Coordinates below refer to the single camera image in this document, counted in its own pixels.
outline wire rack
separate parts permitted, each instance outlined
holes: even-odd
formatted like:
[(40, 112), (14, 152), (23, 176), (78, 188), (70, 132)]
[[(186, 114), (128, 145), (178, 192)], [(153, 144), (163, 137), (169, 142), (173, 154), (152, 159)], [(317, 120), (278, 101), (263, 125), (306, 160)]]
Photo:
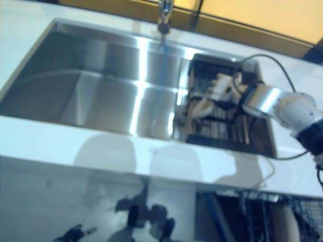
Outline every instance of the wire rack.
[(274, 195), (256, 191), (244, 191), (240, 195), (240, 206), (246, 215), (251, 242), (273, 241), (272, 219), (274, 204), (289, 206), (296, 218), (301, 242), (317, 242), (323, 233), (323, 200)]

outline dish drying rack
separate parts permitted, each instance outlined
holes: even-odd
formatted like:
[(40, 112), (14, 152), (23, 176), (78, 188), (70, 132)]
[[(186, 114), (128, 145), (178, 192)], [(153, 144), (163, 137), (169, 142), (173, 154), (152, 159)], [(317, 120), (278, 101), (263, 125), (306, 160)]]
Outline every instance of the dish drying rack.
[[(204, 118), (192, 119), (191, 112), (195, 105), (205, 96), (212, 81), (219, 73), (232, 75), (236, 63), (214, 59), (203, 55), (194, 57), (189, 69), (188, 102), (186, 106), (185, 134), (186, 142), (210, 147), (236, 150), (248, 153), (267, 153), (276, 155), (274, 139), (271, 133), (271, 123), (267, 119), (259, 119), (249, 133), (249, 127), (254, 117), (238, 108), (225, 109), (216, 105), (212, 113)], [(241, 71), (244, 84), (251, 84), (260, 79), (256, 70)], [(254, 147), (252, 140), (266, 139)]]
[[(217, 197), (227, 196), (217, 192)], [(274, 241), (270, 210), (272, 205), (289, 206), (296, 218), (301, 242), (318, 242), (323, 234), (323, 199), (242, 190), (233, 196), (245, 215), (250, 242)]]

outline sink basin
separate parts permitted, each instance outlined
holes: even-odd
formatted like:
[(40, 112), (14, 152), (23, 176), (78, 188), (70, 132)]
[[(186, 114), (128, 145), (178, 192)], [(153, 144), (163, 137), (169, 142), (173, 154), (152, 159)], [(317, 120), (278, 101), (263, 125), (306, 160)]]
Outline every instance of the sink basin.
[[(197, 53), (211, 56), (211, 62), (223, 67), (218, 72), (229, 71), (241, 59), (56, 19), (1, 91), (1, 114), (187, 142), (191, 134), (178, 120), (184, 117), (185, 122), (189, 72)], [(259, 75), (256, 61), (249, 61), (246, 69), (246, 74)], [(250, 119), (243, 120), (240, 126), (246, 131)], [(257, 125), (260, 139), (267, 137), (261, 139), (266, 140), (262, 152), (274, 154), (269, 121)], [(256, 153), (246, 149), (246, 136), (235, 142), (243, 144), (238, 150)], [(217, 142), (199, 144), (236, 149)]]

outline faucet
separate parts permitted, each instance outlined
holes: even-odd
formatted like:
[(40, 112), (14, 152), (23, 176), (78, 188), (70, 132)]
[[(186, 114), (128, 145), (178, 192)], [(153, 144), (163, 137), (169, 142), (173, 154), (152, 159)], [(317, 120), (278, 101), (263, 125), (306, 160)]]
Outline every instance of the faucet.
[(165, 35), (170, 32), (173, 8), (174, 0), (158, 1), (158, 31), (163, 36), (163, 42)]

